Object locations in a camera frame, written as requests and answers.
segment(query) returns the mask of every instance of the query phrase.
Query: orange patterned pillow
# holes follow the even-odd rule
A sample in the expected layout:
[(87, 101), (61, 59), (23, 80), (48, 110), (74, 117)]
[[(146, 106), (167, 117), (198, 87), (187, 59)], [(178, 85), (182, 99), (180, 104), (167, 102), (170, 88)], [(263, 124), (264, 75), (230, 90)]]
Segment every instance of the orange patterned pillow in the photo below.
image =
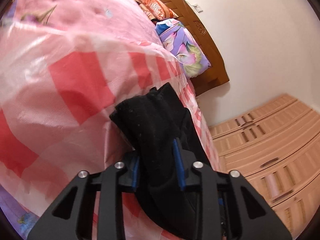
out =
[(148, 16), (149, 20), (153, 20), (156, 19), (156, 16), (154, 16), (149, 9), (140, 1), (140, 0), (135, 0), (137, 2), (137, 4), (140, 6), (140, 8), (142, 9), (142, 11)]
[(160, 21), (170, 19), (170, 18), (178, 18), (178, 15), (176, 15), (174, 11), (168, 8), (160, 0), (140, 0), (140, 1)]

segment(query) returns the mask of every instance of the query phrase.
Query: flower print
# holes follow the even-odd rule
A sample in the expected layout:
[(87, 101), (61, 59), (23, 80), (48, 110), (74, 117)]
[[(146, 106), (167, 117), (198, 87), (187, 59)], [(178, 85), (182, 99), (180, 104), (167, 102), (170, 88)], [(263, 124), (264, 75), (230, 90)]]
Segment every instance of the flower print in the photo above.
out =
[(43, 23), (45, 25), (48, 24), (48, 20), (52, 12), (55, 10), (57, 6), (52, 7), (51, 9), (47, 10), (43, 14), (37, 14), (37, 13), (26, 13), (22, 15), (21, 21), (28, 21), (33, 23)]
[(177, 32), (173, 32), (164, 40), (163, 46), (166, 50), (168, 51), (173, 50), (173, 42), (176, 36), (177, 36)]
[(156, 32), (158, 33), (158, 35), (161, 35), (162, 33), (164, 33), (169, 28), (170, 28), (170, 26), (168, 26), (164, 22), (157, 22), (157, 24), (156, 24)]
[(181, 44), (178, 51), (177, 59), (183, 65), (183, 69), (188, 77), (196, 77), (199, 74), (202, 65), (200, 49), (186, 42)]
[(172, 23), (171, 19), (168, 19), (168, 20), (164, 21), (164, 23), (165, 23), (168, 27), (172, 27), (172, 26), (173, 26), (173, 23)]
[(193, 64), (193, 63), (196, 62), (195, 55), (190, 53), (187, 50), (187, 47), (185, 46), (184, 43), (182, 43), (180, 48), (179, 48), (177, 59), (183, 65), (190, 65), (190, 64)]
[(189, 42), (193, 42), (194, 44), (196, 43), (195, 39), (192, 37), (191, 33), (188, 31), (187, 28), (183, 28), (184, 34), (187, 36), (189, 39)]

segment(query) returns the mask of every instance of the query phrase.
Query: white wall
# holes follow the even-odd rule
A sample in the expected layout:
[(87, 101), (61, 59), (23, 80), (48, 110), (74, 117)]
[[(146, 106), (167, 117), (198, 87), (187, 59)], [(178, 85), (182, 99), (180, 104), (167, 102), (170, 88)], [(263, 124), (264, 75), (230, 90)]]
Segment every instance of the white wall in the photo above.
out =
[(208, 125), (283, 92), (320, 106), (320, 21), (306, 0), (187, 1), (204, 10), (230, 78), (199, 96)]

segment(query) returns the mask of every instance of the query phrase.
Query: wardrobe handle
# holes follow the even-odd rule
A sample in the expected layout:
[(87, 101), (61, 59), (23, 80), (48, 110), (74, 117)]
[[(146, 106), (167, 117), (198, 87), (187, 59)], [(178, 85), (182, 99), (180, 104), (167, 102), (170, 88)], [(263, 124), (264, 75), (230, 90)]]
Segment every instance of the wardrobe handle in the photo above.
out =
[(254, 125), (254, 123), (251, 123), (251, 124), (247, 125), (246, 127), (243, 127), (243, 128), (242, 128), (242, 130), (245, 130), (245, 129), (247, 129), (247, 128), (249, 128), (249, 127), (253, 126), (253, 125)]
[(277, 202), (278, 200), (284, 198), (287, 195), (290, 195), (293, 192), (293, 189), (289, 190), (288, 192), (283, 193), (282, 195), (280, 195), (279, 197), (276, 197), (272, 203)]
[(253, 121), (248, 121), (248, 122), (245, 122), (243, 124), (240, 125), (240, 127), (244, 127), (245, 125), (249, 124), (249, 123), (252, 123)]
[(274, 159), (272, 159), (270, 161), (267, 161), (266, 163), (263, 163), (260, 167), (263, 168), (263, 167), (269, 165), (270, 163), (276, 162), (277, 160), (279, 160), (278, 157), (276, 157), (276, 158), (274, 158)]

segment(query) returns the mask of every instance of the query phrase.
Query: light switch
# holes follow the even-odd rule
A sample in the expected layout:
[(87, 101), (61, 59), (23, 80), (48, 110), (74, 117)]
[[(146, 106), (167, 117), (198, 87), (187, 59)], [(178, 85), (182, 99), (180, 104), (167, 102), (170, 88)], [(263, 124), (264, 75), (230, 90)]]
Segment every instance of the light switch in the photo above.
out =
[(197, 10), (197, 12), (203, 12), (203, 10), (198, 4), (194, 4), (193, 7)]

